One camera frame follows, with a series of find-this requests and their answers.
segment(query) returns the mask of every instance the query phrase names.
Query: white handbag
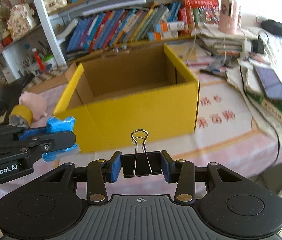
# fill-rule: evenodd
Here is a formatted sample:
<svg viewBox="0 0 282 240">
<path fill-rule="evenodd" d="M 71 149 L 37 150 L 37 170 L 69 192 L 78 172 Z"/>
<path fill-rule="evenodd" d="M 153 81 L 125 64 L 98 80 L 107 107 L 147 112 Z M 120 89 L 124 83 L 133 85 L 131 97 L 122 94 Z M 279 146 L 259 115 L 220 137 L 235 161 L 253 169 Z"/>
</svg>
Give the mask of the white handbag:
<svg viewBox="0 0 282 240">
<path fill-rule="evenodd" d="M 43 0 L 47 12 L 50 13 L 68 4 L 66 0 Z"/>
</svg>

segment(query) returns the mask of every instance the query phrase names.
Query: phone screen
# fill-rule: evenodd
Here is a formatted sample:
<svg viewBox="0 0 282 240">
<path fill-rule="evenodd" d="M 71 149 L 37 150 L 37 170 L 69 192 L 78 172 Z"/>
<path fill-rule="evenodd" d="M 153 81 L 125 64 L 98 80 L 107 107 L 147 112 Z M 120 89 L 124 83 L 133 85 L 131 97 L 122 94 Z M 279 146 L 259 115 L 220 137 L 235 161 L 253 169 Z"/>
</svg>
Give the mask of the phone screen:
<svg viewBox="0 0 282 240">
<path fill-rule="evenodd" d="M 259 77 L 260 85 L 264 89 L 265 96 L 269 100 L 282 102 L 282 84 L 271 68 L 254 67 Z"/>
</svg>

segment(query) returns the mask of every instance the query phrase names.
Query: pink container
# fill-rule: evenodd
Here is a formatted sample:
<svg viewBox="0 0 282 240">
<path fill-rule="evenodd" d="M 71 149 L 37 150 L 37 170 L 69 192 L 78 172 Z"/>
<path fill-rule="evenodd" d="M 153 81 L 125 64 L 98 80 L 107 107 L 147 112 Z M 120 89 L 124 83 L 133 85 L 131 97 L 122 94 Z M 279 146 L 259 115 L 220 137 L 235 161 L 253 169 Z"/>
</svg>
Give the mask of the pink container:
<svg viewBox="0 0 282 240">
<path fill-rule="evenodd" d="M 239 5 L 234 0 L 221 0 L 219 30 L 235 34 L 239 17 Z"/>
</svg>

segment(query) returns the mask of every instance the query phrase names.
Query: yellow cardboard box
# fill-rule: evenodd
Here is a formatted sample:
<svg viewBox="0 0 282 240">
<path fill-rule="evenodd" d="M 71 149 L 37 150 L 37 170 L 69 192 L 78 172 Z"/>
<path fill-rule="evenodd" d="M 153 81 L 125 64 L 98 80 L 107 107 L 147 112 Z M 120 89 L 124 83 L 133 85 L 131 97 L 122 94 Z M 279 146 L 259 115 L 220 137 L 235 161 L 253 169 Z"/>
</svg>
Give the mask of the yellow cardboard box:
<svg viewBox="0 0 282 240">
<path fill-rule="evenodd" d="M 81 152 L 132 145 L 136 129 L 147 141 L 193 133 L 199 81 L 167 45 L 82 62 L 54 115 L 76 119 Z"/>
</svg>

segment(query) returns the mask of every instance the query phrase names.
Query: screw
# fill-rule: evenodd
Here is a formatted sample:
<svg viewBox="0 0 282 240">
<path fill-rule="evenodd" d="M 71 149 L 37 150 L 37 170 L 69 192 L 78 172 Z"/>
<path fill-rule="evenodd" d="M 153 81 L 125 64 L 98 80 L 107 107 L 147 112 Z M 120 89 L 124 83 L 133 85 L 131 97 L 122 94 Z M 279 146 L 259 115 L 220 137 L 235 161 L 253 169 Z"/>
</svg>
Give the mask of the screw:
<svg viewBox="0 0 282 240">
<path fill-rule="evenodd" d="M 191 195 L 189 194 L 180 194 L 179 196 L 177 196 L 177 199 L 179 201 L 182 201 L 182 202 L 189 202 L 191 201 L 193 198 Z"/>
<path fill-rule="evenodd" d="M 105 200 L 105 196 L 103 196 L 102 194 L 93 194 L 90 196 L 90 200 L 93 202 L 101 202 Z"/>
</svg>

